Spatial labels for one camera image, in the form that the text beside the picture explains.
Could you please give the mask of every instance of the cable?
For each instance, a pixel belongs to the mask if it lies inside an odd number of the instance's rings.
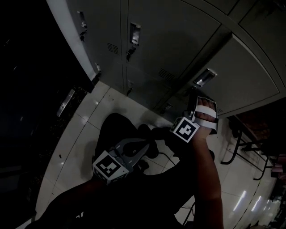
[[[186,207],[181,207],[181,208],[191,209],[191,208],[186,208]],[[193,212],[193,209],[192,209],[192,214],[193,214],[193,216],[195,216],[195,214],[194,214],[194,212]]]
[[[189,213],[188,213],[188,215],[187,215],[187,217],[186,217],[186,219],[185,219],[185,221],[184,221],[184,223],[183,223],[183,226],[186,224],[186,222],[187,222],[187,220],[188,220],[188,217],[190,216],[191,211],[192,211],[192,209],[193,209],[195,203],[196,203],[196,202],[194,202],[193,205],[191,206],[191,208],[190,208],[190,210],[189,210]]]
[[[165,154],[165,153],[159,153],[159,154],[163,154],[163,155],[165,155],[174,165],[176,165],[169,157],[168,157],[168,155],[167,154]]]

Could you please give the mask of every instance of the gray locker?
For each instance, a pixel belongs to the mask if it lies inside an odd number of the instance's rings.
[[[140,26],[139,45],[130,41],[132,25]],[[126,65],[127,82],[133,83],[129,96],[153,108],[168,90],[166,85],[172,86],[219,25],[182,1],[130,0],[127,50],[136,47],[136,51]],[[148,93],[150,89],[158,91]]]
[[[198,88],[217,102],[219,115],[279,93],[259,60],[233,35],[187,85],[162,105],[160,110],[168,108],[169,104],[173,106],[165,111],[165,118],[174,120],[187,108],[189,97],[184,95],[206,69],[215,72],[217,76]]]
[[[123,93],[120,0],[67,0],[67,4],[78,33],[87,30],[83,45],[94,69],[100,66],[101,81]]]
[[[238,0],[205,0],[205,1],[212,4],[216,8],[220,9],[225,14],[228,14]]]
[[[156,79],[142,71],[129,66],[127,69],[128,88],[132,87],[128,97],[141,105],[152,109],[168,92],[163,79]]]
[[[240,25],[261,46],[286,85],[286,12],[257,1]]]

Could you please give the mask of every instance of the white strap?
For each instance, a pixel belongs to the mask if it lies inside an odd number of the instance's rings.
[[[197,105],[196,111],[197,112],[202,112],[204,114],[210,115],[211,117],[217,118],[215,110],[211,109],[208,106]]]
[[[199,119],[199,118],[195,118],[194,122],[199,124],[200,126],[207,127],[210,129],[214,129],[217,131],[217,125],[218,125],[217,123],[212,123],[212,122],[209,122],[209,121],[206,121],[203,119]]]

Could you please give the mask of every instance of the floor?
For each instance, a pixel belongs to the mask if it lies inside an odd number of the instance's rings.
[[[98,82],[93,92],[84,98],[77,109],[50,160],[38,196],[36,219],[59,194],[92,177],[91,159],[100,129],[105,118],[113,112],[126,116],[136,127],[142,123],[157,127],[172,125],[137,102]],[[240,157],[236,157],[230,165],[220,164],[221,160],[228,161],[231,158],[236,144],[227,119],[220,119],[218,134],[208,136],[207,143],[215,154],[222,186],[224,227],[244,229],[257,220],[260,220],[260,225],[267,225],[279,208],[279,202],[268,201],[276,181],[270,177],[270,169],[266,170],[261,181],[254,181],[253,178],[260,177],[261,172]],[[172,156],[172,151],[163,141],[157,141],[157,144],[160,152],[166,153],[175,163],[178,162],[178,158]],[[260,168],[263,167],[263,161],[257,155],[245,154],[240,150],[239,153]],[[150,166],[145,171],[147,175],[163,173],[173,166],[164,155],[144,160]],[[194,197],[184,207],[191,207],[193,202]],[[189,209],[181,208],[176,214],[178,221],[182,223],[188,212]]]

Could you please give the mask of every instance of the locker vent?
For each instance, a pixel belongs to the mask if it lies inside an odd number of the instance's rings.
[[[107,49],[108,49],[108,51],[113,52],[117,55],[119,54],[118,47],[116,45],[112,45],[110,43],[107,43]]]
[[[162,68],[160,69],[158,76],[162,77],[166,81],[172,81],[173,79],[175,79],[174,75],[172,75],[171,73],[167,72],[166,70]]]
[[[223,112],[223,110],[220,109],[220,108],[218,108],[218,114],[220,114],[220,113],[222,113],[222,112]]]

